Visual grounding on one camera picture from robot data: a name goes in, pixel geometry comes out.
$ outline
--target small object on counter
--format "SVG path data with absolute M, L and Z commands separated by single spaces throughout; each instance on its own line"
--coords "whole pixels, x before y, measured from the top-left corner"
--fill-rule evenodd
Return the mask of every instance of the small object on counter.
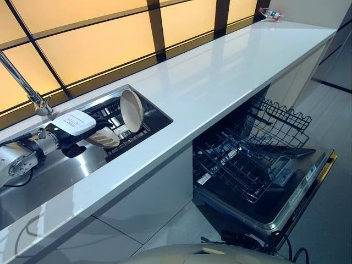
M 274 9 L 270 9 L 270 8 L 259 7 L 258 11 L 264 17 L 266 17 L 266 19 L 264 19 L 264 21 L 281 22 L 281 19 L 284 17 L 284 15 L 281 12 L 276 11 Z
M 126 127 L 136 133 L 143 123 L 143 106 L 138 95 L 131 90 L 124 90 L 120 98 L 120 107 Z

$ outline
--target white countertop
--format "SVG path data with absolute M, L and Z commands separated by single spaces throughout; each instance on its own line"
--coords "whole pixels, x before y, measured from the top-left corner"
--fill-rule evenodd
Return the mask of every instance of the white countertop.
M 59 111 L 72 108 L 130 84 L 174 121 L 1 230 L 0 262 L 11 261 L 15 251 L 20 254 L 31 248 L 35 253 L 40 249 L 34 249 L 35 244 L 54 241 L 56 230 L 68 230 L 94 213 L 299 63 L 335 31 L 286 21 L 259 22 L 56 107 Z M 2 130 L 0 140 L 40 121 L 32 117 Z M 37 237 L 24 232 L 26 226 L 35 228 Z

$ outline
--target gray floor tile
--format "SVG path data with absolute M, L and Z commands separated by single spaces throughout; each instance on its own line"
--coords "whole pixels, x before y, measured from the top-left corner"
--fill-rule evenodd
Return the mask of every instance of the gray floor tile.
M 352 259 L 352 96 L 319 85 L 295 107 L 309 113 L 311 144 L 335 149 L 338 159 L 290 237 L 304 246 L 312 263 L 351 263 Z M 298 263 L 305 263 L 302 257 Z
M 221 239 L 194 203 L 190 202 L 136 254 L 158 246 L 200 243 L 201 236 L 213 241 Z
M 341 52 L 338 54 L 330 71 L 324 78 L 332 84 L 352 90 L 352 39 L 349 37 Z

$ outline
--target open dishwasher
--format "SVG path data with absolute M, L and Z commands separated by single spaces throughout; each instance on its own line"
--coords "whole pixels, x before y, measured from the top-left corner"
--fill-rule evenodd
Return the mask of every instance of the open dishwasher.
M 303 148 L 309 116 L 264 94 L 193 141 L 195 196 L 262 239 L 289 232 L 334 161 L 331 150 Z

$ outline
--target wire basket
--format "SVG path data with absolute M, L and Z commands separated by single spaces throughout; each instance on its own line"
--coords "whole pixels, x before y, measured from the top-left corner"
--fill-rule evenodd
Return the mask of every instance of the wire basket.
M 310 122 L 302 113 L 254 97 L 245 120 L 234 120 L 194 144 L 194 171 L 219 177 L 255 203 L 307 142 Z

